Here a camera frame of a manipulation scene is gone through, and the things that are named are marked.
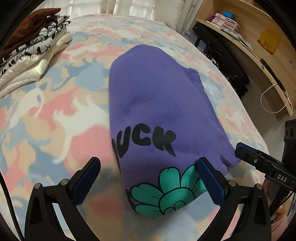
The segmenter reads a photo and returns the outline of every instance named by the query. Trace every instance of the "black and white patterned garment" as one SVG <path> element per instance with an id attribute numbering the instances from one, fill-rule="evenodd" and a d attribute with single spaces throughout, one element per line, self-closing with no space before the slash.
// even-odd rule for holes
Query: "black and white patterned garment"
<path id="1" fill-rule="evenodd" d="M 50 25 L 42 28 L 35 39 L 23 44 L 0 59 L 0 77 L 23 56 L 31 56 L 32 54 L 44 53 L 49 50 L 56 33 L 71 23 L 68 20 L 69 18 L 69 15 L 58 17 Z"/>

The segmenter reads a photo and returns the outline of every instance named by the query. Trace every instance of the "bed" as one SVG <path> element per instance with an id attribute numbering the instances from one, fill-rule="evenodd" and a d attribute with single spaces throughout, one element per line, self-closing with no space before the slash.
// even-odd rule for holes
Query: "bed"
<path id="1" fill-rule="evenodd" d="M 218 211 L 208 193 L 182 209 L 155 219 L 136 214 L 128 204 L 111 146 L 108 76 L 112 62 L 132 47 L 156 46 L 178 63 L 198 71 L 206 94 L 231 144 L 244 142 L 268 153 L 235 91 L 201 52 L 163 23 L 138 17 L 86 15 L 68 26 L 73 40 L 57 54 L 38 82 L 0 100 L 0 170 L 21 229 L 37 182 L 55 185 L 70 178 L 92 156 L 102 169 L 78 207 L 102 241 L 197 240 Z M 263 174 L 240 162 L 226 176 L 240 185 L 263 183 Z M 0 191 L 0 212 L 13 228 Z M 62 215 L 61 225 L 72 237 Z M 238 220 L 240 209 L 225 238 Z"/>

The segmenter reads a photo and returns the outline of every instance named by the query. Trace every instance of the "wooden desk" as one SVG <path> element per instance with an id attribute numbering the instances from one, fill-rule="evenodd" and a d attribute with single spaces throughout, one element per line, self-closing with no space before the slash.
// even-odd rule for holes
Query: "wooden desk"
<path id="1" fill-rule="evenodd" d="M 209 14 L 223 13 L 225 10 L 238 15 L 238 21 L 242 28 L 241 35 L 245 41 L 251 44 L 255 55 L 236 39 L 206 22 Z M 281 120 L 286 115 L 293 115 L 293 108 L 296 106 L 296 52 L 286 35 L 268 14 L 253 5 L 250 0 L 248 2 L 242 0 L 204 0 L 195 20 L 217 33 L 217 37 L 232 52 L 262 93 L 276 83 L 270 72 L 260 62 L 260 59 L 263 58 L 285 87 L 286 94 L 290 99 L 286 107 L 275 114 L 277 120 Z M 266 29 L 271 29 L 281 38 L 280 46 L 274 55 L 271 55 L 258 43 L 258 38 Z M 285 93 L 278 85 L 267 91 L 264 96 L 273 112 L 279 111 L 287 102 Z"/>

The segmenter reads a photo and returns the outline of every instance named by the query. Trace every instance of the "yellow sticky note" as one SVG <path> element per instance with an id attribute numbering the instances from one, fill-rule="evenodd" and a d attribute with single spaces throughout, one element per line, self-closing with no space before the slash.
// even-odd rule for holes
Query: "yellow sticky note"
<path id="1" fill-rule="evenodd" d="M 271 54 L 274 54 L 276 49 L 278 48 L 281 38 L 270 29 L 265 30 L 260 38 L 258 39 L 258 42 Z"/>

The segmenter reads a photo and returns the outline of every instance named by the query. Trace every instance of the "green flower print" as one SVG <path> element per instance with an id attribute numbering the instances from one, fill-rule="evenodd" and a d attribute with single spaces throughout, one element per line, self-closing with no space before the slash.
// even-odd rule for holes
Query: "green flower print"
<path id="1" fill-rule="evenodd" d="M 135 211 L 149 217 L 157 217 L 171 213 L 195 200 L 206 191 L 196 172 L 196 166 L 190 166 L 180 177 L 177 168 L 162 170 L 156 187 L 149 183 L 141 183 L 131 188 L 131 196 L 141 204 Z"/>

